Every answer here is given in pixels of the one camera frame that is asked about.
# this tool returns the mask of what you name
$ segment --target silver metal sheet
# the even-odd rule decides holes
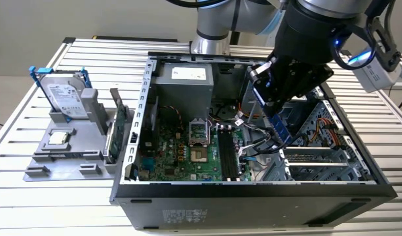
[[[57,69],[80,69],[86,65],[93,86],[101,91],[118,88],[124,103],[134,107],[136,97],[132,92],[138,90],[144,72],[140,66],[148,51],[187,53],[188,44],[77,39],[72,46],[61,45],[48,66],[57,67],[60,64]],[[231,47],[235,56],[265,58],[269,52],[271,49],[264,47]],[[335,69],[335,75],[328,80],[328,86],[339,98],[381,96],[379,93],[364,92],[352,72],[340,70],[333,63],[329,66]],[[134,234],[121,209],[109,205],[110,180],[32,183],[21,180],[20,171],[30,162],[29,155],[36,150],[37,141],[49,123],[49,106],[34,91],[33,86],[0,132],[0,228],[8,230],[6,235]],[[106,107],[113,108],[110,98],[100,100]],[[353,124],[356,132],[368,145],[399,197],[333,229],[295,229],[283,233],[273,229],[179,231],[176,234],[402,236],[402,124],[372,122],[373,119],[402,122],[400,114],[383,97],[380,102],[375,101],[376,104],[361,99],[340,101],[345,101],[340,106],[349,119],[360,119]],[[48,214],[69,217],[48,221]]]
[[[361,134],[360,139],[367,145],[402,145],[402,135]]]

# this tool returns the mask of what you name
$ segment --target sticker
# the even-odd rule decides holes
[[[74,87],[70,85],[48,85],[57,107],[70,118],[86,118],[86,112]]]
[[[172,79],[207,80],[207,70],[204,68],[174,67],[172,69]]]
[[[239,111],[237,114],[236,114],[236,118],[237,118],[237,119],[241,118],[243,115],[244,115],[244,113],[243,113],[241,111]]]
[[[244,123],[244,121],[243,121],[241,119],[237,119],[237,120],[235,121],[235,125],[236,125],[236,126],[240,126],[243,123]]]
[[[53,158],[65,158],[66,156],[64,154],[50,154],[49,157],[53,157]]]
[[[172,209],[162,210],[164,223],[203,223],[207,219],[208,210],[203,209]]]

